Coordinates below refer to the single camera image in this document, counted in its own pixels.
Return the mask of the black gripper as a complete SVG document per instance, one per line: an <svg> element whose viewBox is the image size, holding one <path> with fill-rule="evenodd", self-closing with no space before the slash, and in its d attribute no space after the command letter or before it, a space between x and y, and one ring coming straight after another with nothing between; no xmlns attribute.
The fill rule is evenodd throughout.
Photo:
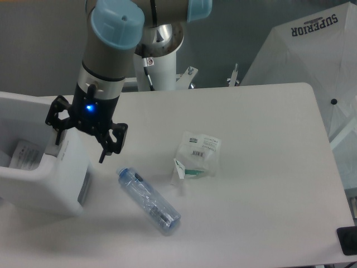
<svg viewBox="0 0 357 268"><path fill-rule="evenodd" d="M113 123L112 117L119 97L114 99L89 98L79 85L76 85L73 102L58 95L50 105L45 123L56 131L55 144L60 143L62 132L74 127L95 136L97 130L102 153L99 163L103 163L106 156L120 154L124 146L128 125L126 123ZM68 117L60 119L61 112L67 111Z"/></svg>

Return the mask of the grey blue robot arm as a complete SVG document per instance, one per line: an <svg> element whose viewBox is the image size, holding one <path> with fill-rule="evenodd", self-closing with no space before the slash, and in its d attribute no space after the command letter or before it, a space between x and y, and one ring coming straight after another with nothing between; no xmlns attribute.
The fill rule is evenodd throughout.
<svg viewBox="0 0 357 268"><path fill-rule="evenodd" d="M102 155L121 152L128 126L114 110L135 52L148 55L149 30L207 18L212 1L86 1L88 38L72 102L58 96L46 124L58 136L70 128L94 136Z"/></svg>

